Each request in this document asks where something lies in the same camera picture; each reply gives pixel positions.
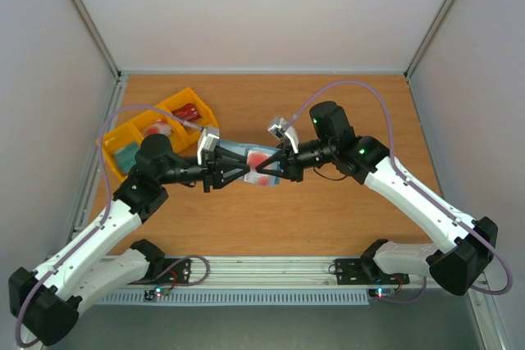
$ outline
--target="wooden table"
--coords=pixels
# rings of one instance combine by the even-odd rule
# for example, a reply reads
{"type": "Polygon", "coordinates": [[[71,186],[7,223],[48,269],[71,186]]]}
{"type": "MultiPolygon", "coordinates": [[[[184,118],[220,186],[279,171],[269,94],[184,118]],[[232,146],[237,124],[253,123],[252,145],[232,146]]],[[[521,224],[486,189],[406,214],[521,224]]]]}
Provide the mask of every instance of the wooden table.
{"type": "MultiPolygon", "coordinates": [[[[215,113],[221,137],[238,142],[275,146],[267,132],[273,116],[287,119],[323,85],[344,78],[369,83],[390,109],[396,155],[431,189],[436,182],[427,147],[402,75],[132,75],[123,106],[154,105],[190,86],[215,113]]],[[[372,135],[388,143],[386,123],[376,99],[359,86],[343,85],[318,101],[340,104],[356,134],[372,135]]],[[[122,114],[119,123],[137,112],[122,114]]],[[[315,138],[308,113],[295,123],[301,141],[315,138]]],[[[194,154],[191,147],[185,154],[194,154]]],[[[339,175],[332,165],[321,171],[339,175]]],[[[110,174],[112,191],[118,186],[110,174]]],[[[352,179],[325,180],[306,170],[304,182],[281,181],[264,188],[234,182],[223,190],[203,193],[201,185],[188,189],[168,185],[170,198],[138,230],[122,240],[112,254],[146,238],[166,254],[203,255],[359,255],[374,240],[423,243],[427,236],[383,197],[352,179]]],[[[92,216],[104,207],[103,185],[98,186],[92,216]]]]}

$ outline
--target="white wall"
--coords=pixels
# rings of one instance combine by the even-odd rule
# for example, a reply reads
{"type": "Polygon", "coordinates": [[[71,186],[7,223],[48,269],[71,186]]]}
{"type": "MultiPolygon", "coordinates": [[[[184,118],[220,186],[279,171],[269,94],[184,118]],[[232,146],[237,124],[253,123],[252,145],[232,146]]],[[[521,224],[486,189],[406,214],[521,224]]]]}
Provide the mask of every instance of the white wall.
{"type": "Polygon", "coordinates": [[[7,279],[66,242],[112,86],[70,0],[0,0],[0,347],[14,348],[7,279]]]}
{"type": "Polygon", "coordinates": [[[83,0],[123,70],[405,71],[442,0],[83,0]]]}
{"type": "MultiPolygon", "coordinates": [[[[500,227],[515,285],[496,303],[515,349],[525,343],[524,26],[523,0],[458,0],[413,77],[445,197],[500,227]]],[[[497,262],[488,277],[504,285],[497,262]]]]}

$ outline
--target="black cable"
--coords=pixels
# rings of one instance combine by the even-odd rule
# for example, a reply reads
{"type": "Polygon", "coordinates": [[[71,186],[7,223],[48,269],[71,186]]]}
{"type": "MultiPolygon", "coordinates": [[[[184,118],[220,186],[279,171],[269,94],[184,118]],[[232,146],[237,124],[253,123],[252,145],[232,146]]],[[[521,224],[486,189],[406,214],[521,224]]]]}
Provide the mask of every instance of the black cable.
{"type": "Polygon", "coordinates": [[[341,178],[330,178],[330,177],[328,177],[326,175],[321,174],[319,171],[317,171],[316,167],[313,167],[313,172],[315,172],[317,175],[319,175],[321,178],[324,178],[325,180],[334,180],[335,182],[338,182],[340,180],[345,180],[346,178],[348,178],[347,175],[344,175],[341,178]]]}

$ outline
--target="white panel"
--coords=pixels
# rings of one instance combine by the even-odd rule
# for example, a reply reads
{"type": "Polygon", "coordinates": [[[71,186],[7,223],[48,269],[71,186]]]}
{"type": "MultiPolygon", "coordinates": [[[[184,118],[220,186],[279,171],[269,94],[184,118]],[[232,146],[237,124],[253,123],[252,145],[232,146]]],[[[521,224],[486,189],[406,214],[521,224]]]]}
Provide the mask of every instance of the white panel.
{"type": "Polygon", "coordinates": [[[123,70],[405,71],[442,0],[84,0],[123,70]]]}
{"type": "MultiPolygon", "coordinates": [[[[458,0],[413,77],[413,93],[445,197],[500,227],[514,289],[497,297],[513,348],[525,310],[525,7],[523,0],[458,0]]],[[[488,270],[504,285],[500,265],[488,270]]]]}
{"type": "Polygon", "coordinates": [[[0,0],[0,338],[7,278],[66,242],[112,77],[70,0],[0,0]]]}

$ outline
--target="gray floor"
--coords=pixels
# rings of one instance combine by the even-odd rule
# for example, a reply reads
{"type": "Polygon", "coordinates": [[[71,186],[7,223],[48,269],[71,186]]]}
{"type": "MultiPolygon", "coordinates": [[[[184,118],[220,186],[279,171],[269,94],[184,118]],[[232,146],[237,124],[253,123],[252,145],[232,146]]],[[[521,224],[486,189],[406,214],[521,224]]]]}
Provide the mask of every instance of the gray floor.
{"type": "Polygon", "coordinates": [[[467,297],[412,306],[92,307],[52,350],[470,350],[483,348],[467,297]]]}

